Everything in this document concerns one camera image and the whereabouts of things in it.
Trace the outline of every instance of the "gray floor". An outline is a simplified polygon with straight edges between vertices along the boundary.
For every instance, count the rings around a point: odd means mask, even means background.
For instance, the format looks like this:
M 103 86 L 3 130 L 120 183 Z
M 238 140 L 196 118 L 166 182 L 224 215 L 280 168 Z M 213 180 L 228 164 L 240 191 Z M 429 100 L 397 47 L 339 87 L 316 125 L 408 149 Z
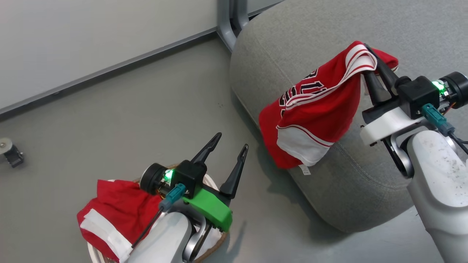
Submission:
M 442 261 L 414 208 L 358 234 L 324 223 L 268 157 L 228 67 L 214 39 L 1 122 L 27 160 L 0 163 L 0 262 L 90 262 L 76 213 L 96 180 L 190 158 L 216 132 L 223 138 L 207 161 L 216 182 L 244 143 L 250 150 L 230 237 L 207 262 Z

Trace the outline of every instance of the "gray fabric pouf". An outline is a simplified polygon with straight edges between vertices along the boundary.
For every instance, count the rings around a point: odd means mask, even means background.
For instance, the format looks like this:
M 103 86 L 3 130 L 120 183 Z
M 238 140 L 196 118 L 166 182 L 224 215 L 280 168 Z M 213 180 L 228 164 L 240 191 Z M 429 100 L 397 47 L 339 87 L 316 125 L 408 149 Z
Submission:
M 438 79 L 468 74 L 465 0 L 286 0 L 254 18 L 239 35 L 231 85 L 258 125 L 260 111 L 310 71 L 359 40 L 400 61 L 397 74 Z M 364 91 L 350 130 L 325 157 L 289 173 L 318 214 L 344 232 L 370 229 L 412 206 L 403 178 L 382 143 L 363 145 Z M 468 139 L 466 109 L 447 114 Z

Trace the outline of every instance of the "red clothing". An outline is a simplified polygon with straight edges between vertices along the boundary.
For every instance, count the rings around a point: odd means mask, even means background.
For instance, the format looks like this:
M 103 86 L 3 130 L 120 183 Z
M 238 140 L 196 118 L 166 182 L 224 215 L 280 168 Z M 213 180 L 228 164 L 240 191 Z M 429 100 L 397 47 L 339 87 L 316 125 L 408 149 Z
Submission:
M 390 68 L 398 66 L 396 58 L 374 51 Z M 355 41 L 262 110 L 263 140 L 278 167 L 312 166 L 325 155 L 356 114 L 360 73 L 376 66 L 375 56 Z
M 130 242 L 134 243 L 151 219 L 158 212 L 159 195 L 152 196 L 134 182 L 98 180 L 97 197 L 93 198 L 78 214 L 78 225 L 93 208 L 104 216 Z M 109 246 L 93 233 L 80 228 L 81 234 L 103 256 L 118 262 Z

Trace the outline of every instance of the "gray ottoman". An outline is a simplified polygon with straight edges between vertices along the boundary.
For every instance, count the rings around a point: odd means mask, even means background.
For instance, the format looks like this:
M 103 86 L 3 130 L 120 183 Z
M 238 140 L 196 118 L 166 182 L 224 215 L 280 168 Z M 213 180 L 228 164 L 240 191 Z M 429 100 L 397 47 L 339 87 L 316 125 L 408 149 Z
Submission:
M 355 40 L 394 55 L 399 76 L 437 79 L 468 73 L 465 0 L 286 0 L 254 18 L 241 32 L 231 59 L 231 85 L 258 125 L 263 107 Z M 353 124 L 325 157 L 289 173 L 329 224 L 344 232 L 370 229 L 412 206 L 410 182 L 396 169 L 382 143 L 363 145 L 362 97 Z M 449 120 L 468 139 L 464 114 Z

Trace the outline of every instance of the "green led light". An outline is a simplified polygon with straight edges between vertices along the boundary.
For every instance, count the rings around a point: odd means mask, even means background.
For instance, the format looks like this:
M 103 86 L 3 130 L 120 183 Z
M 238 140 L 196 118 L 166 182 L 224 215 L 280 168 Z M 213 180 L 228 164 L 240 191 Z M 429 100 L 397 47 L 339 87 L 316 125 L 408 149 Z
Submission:
M 438 82 L 438 81 L 433 81 L 432 83 L 433 83 L 434 86 L 436 86 L 437 89 L 439 89 L 439 92 L 440 92 L 440 93 L 443 94 L 443 93 L 445 92 L 445 86 L 444 86 L 444 84 L 441 84 L 441 83 Z
M 164 180 L 170 181 L 172 179 L 173 173 L 174 173 L 174 170 L 166 170 L 166 173 L 164 175 Z

